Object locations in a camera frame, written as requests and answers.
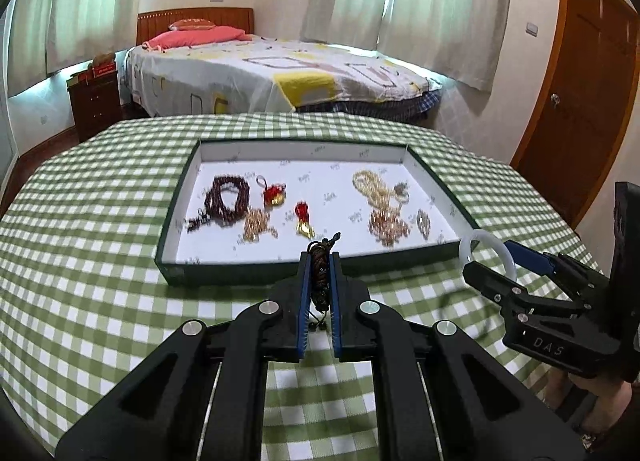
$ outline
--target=green and white checkered tablecloth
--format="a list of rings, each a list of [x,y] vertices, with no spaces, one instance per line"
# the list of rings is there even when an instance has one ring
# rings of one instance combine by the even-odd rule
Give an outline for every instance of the green and white checkered tablecloth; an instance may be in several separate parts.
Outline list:
[[[408,143],[479,225],[501,239],[594,265],[577,235],[510,167],[424,128],[343,114],[123,121],[47,161],[0,221],[1,384],[50,450],[182,322],[234,318],[267,287],[168,287],[154,265],[162,222],[198,138],[341,137]],[[492,251],[476,257],[495,267]],[[520,269],[536,295],[550,282]],[[538,391],[545,367],[506,349],[498,308],[458,261],[364,278],[371,296],[426,325],[448,318]],[[271,364],[263,459],[377,459],[369,364],[338,364],[326,333],[300,364]]]

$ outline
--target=person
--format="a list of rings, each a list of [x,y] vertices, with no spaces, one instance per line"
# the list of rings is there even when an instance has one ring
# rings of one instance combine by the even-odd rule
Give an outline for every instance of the person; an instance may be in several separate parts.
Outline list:
[[[578,430],[589,461],[640,458],[640,383],[606,374],[588,380],[551,367],[545,388],[545,402],[551,409],[562,403],[568,383],[598,397]]]

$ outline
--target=wall switch plate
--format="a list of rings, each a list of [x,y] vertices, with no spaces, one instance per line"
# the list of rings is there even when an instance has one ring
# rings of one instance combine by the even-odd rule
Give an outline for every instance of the wall switch plate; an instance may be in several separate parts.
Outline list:
[[[532,36],[538,36],[538,26],[532,24],[531,22],[527,22],[527,33]]]

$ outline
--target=brown wooden door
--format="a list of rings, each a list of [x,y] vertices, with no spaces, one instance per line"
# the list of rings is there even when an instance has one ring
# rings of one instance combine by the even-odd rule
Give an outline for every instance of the brown wooden door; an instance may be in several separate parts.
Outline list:
[[[561,0],[536,110],[512,165],[575,228],[616,154],[638,89],[639,19],[623,0]]]

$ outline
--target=pink pillow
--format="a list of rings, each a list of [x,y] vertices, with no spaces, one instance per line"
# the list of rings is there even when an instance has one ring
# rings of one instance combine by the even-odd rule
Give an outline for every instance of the pink pillow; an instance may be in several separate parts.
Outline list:
[[[171,31],[188,31],[191,29],[211,29],[212,27],[216,27],[216,25],[210,20],[203,18],[183,18],[171,24],[169,29]]]
[[[144,49],[171,49],[174,47],[197,46],[230,40],[252,40],[244,30],[231,26],[216,26],[212,29],[165,31],[142,44]]]

